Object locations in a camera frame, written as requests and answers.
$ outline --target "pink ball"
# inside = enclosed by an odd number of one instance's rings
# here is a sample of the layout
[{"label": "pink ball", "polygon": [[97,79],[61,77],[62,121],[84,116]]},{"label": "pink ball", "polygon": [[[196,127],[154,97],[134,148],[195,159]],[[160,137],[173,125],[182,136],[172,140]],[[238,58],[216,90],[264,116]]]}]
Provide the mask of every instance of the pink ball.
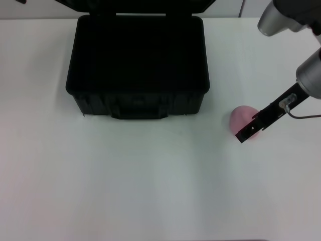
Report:
[{"label": "pink ball", "polygon": [[236,135],[240,130],[242,130],[247,124],[249,124],[259,111],[250,106],[239,106],[235,108],[230,116],[230,131],[233,135]]}]

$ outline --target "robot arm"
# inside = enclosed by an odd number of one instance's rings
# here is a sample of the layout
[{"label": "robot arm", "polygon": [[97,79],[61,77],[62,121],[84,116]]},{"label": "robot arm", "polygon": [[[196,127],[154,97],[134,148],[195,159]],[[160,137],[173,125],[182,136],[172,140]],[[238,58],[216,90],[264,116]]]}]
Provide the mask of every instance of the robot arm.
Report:
[{"label": "robot arm", "polygon": [[[272,0],[259,21],[258,29],[266,36],[273,36],[286,29],[299,32],[306,26],[312,29],[321,43],[321,0]],[[296,84],[255,115],[236,137],[240,142],[246,141],[286,113],[291,115],[290,110],[309,96],[321,99],[321,48],[299,66]]]}]

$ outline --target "white wall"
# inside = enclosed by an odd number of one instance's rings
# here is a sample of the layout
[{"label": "white wall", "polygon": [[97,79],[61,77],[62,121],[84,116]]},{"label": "white wall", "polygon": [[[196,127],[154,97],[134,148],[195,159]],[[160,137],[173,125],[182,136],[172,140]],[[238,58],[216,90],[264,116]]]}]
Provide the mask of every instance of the white wall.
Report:
[{"label": "white wall", "polygon": [[245,0],[242,16],[243,18],[261,17],[266,6],[271,0]]},{"label": "white wall", "polygon": [[[243,0],[216,0],[201,17],[238,17]],[[77,13],[54,0],[0,0],[0,19],[77,18]]]}]

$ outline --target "white tabletop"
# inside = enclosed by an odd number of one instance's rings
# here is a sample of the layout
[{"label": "white tabletop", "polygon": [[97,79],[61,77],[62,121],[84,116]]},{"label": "white tabletop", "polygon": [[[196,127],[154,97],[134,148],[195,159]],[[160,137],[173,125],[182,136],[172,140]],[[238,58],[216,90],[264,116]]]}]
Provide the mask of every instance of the white tabletop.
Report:
[{"label": "white tabletop", "polygon": [[[309,30],[204,19],[211,89],[199,114],[83,117],[65,90],[76,20],[0,21],[0,240],[317,240],[321,120],[283,117],[240,144],[319,48]],[[293,114],[320,114],[309,98]]]}]

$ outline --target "open black case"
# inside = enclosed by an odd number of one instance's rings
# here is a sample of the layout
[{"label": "open black case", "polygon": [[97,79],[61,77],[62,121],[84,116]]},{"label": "open black case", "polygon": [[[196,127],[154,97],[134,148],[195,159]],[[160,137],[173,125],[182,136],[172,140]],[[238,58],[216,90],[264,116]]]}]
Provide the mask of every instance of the open black case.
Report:
[{"label": "open black case", "polygon": [[[198,113],[210,88],[203,21],[215,0],[58,0],[79,12],[66,89],[84,114]],[[118,16],[163,13],[166,16]]]}]

